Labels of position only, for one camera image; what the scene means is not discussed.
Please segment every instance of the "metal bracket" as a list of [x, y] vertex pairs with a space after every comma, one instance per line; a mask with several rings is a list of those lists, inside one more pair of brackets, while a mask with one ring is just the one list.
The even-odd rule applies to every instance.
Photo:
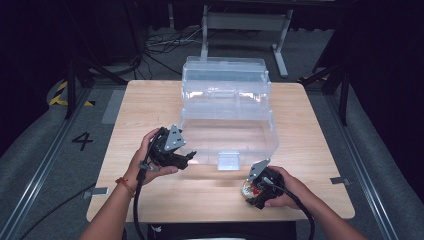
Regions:
[[240, 154], [235, 151], [223, 151], [219, 153], [218, 170], [240, 170]]
[[351, 184], [351, 182], [349, 181], [349, 179], [347, 178], [342, 178], [342, 177], [335, 177], [335, 178], [330, 178], [331, 183], [332, 184], [340, 184], [343, 183], [344, 185], [348, 186]]
[[183, 139], [183, 136], [180, 133], [180, 130], [177, 128], [175, 124], [171, 126], [171, 129], [169, 130], [168, 138], [166, 139], [165, 143], [165, 150], [169, 151], [172, 149], [179, 148], [181, 146], [184, 146], [186, 144], [186, 141]]
[[246, 179], [247, 182], [252, 182], [255, 180], [259, 174], [268, 166], [268, 164], [271, 162], [270, 158], [267, 158], [263, 161], [254, 163], [252, 167], [250, 168], [249, 177]]
[[91, 198], [92, 196], [101, 196], [101, 195], [108, 195], [109, 194], [109, 188], [108, 187], [101, 187], [101, 188], [94, 188], [91, 191], [85, 191], [82, 195], [82, 199]]

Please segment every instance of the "orange bracelet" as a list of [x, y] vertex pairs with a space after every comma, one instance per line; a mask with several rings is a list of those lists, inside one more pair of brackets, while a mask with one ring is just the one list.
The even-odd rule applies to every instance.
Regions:
[[131, 194], [131, 197], [133, 198], [134, 197], [134, 195], [135, 195], [135, 191], [134, 190], [132, 190], [131, 188], [130, 188], [130, 186], [128, 186], [128, 184], [127, 184], [127, 181], [128, 181], [128, 179], [125, 179], [125, 178], [123, 178], [123, 177], [120, 177], [120, 178], [118, 178], [118, 179], [116, 179], [116, 183], [122, 183], [122, 185], [124, 185], [125, 186], [125, 188], [128, 190], [128, 192]]

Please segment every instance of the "clear plastic container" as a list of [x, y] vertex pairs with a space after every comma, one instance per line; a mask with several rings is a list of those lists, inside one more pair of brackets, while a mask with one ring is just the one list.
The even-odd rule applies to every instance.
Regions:
[[189, 57], [179, 128], [181, 152], [197, 151], [190, 163], [238, 170], [270, 158], [278, 147], [270, 87], [262, 59]]

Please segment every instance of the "tripod leg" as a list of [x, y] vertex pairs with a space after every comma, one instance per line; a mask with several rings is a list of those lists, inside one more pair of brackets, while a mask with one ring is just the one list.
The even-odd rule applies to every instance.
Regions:
[[333, 67], [330, 67], [330, 68], [326, 68], [324, 70], [321, 70], [321, 71], [315, 73], [314, 75], [312, 75], [312, 76], [310, 76], [308, 78], [301, 77], [301, 78], [299, 78], [298, 82], [300, 84], [302, 84], [303, 86], [309, 85], [309, 84], [311, 84], [311, 83], [313, 83], [313, 82], [315, 82], [315, 81], [317, 81], [317, 80], [319, 80], [319, 79], [327, 76], [328, 74], [331, 74], [333, 71], [335, 71], [337, 69], [337, 67], [338, 66], [333, 66]]
[[109, 79], [111, 79], [111, 80], [113, 80], [113, 81], [117, 82], [117, 83], [118, 83], [118, 84], [120, 84], [120, 85], [127, 85], [127, 84], [128, 84], [128, 81], [125, 81], [124, 79], [122, 79], [122, 78], [120, 78], [120, 77], [116, 76], [115, 74], [113, 74], [113, 73], [109, 72], [109, 71], [108, 71], [107, 69], [105, 69], [104, 67], [102, 67], [102, 66], [100, 66], [100, 65], [97, 65], [97, 64], [95, 64], [94, 62], [92, 62], [92, 61], [90, 61], [90, 60], [88, 60], [88, 59], [86, 59], [86, 58], [79, 57], [79, 58], [78, 58], [78, 60], [79, 60], [79, 62], [81, 62], [82, 64], [84, 64], [84, 65], [86, 65], [86, 66], [88, 66], [88, 67], [93, 68], [94, 70], [96, 70], [97, 72], [99, 72], [100, 74], [102, 74], [103, 76], [105, 76], [105, 77], [107, 77], [107, 78], [109, 78]]
[[321, 91], [325, 95], [332, 95], [339, 87], [340, 83], [343, 81], [344, 70], [341, 67], [335, 68], [330, 75], [328, 76], [327, 81], [321, 87]]
[[69, 119], [75, 111], [76, 107], [76, 89], [75, 89], [75, 72], [74, 72], [74, 63], [69, 61], [68, 63], [68, 111], [66, 112], [65, 119]]
[[341, 92], [340, 92], [340, 103], [339, 103], [339, 116], [344, 126], [347, 126], [346, 108], [347, 108], [347, 97], [349, 93], [349, 81], [350, 81], [350, 75], [348, 72], [345, 71], [343, 80], [342, 80], [342, 86], [340, 89]]

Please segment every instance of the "metal stand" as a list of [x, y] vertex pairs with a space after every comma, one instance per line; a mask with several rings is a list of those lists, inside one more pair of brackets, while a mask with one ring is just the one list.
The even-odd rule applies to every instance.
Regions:
[[293, 10], [288, 10], [285, 15], [265, 14], [238, 14], [209, 12], [208, 6], [203, 8], [202, 22], [202, 50], [201, 58], [208, 56], [208, 29], [243, 29], [260, 31], [279, 31], [278, 44], [273, 44], [272, 49], [282, 78], [287, 78], [287, 68], [284, 64], [281, 48], [287, 35]]

